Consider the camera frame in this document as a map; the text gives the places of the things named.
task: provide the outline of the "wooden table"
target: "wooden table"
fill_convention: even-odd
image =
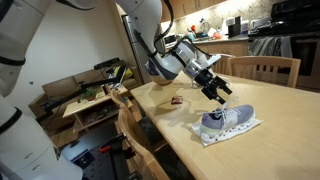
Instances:
[[[229,78],[241,104],[263,122],[245,134],[204,147],[191,130],[201,112],[221,105],[192,89],[183,73],[167,86],[153,82],[131,91],[196,179],[320,179],[320,94],[237,77]],[[172,96],[183,96],[171,105]]]
[[[128,92],[128,90],[123,86],[119,86],[120,94]],[[105,95],[105,93],[102,91],[99,91],[97,98],[94,101],[88,102],[87,100],[82,100],[80,103],[74,102],[67,106],[63,118],[74,115],[76,118],[75,125],[74,125],[74,131],[81,131],[86,130],[88,131],[88,128],[90,126],[93,126],[101,121],[104,121],[116,114],[118,114],[118,109],[109,112],[108,115],[101,119],[96,119],[97,111],[101,110],[102,108],[105,108],[106,106],[115,106],[110,94]],[[92,119],[92,122],[86,123],[85,119]]]

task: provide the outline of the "sneaker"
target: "sneaker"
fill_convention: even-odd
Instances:
[[[204,113],[200,126],[201,133],[206,133],[210,138],[217,138],[228,132],[242,130],[249,127],[255,112],[251,105],[241,105],[234,108],[226,108],[231,101],[223,104],[211,113]]]

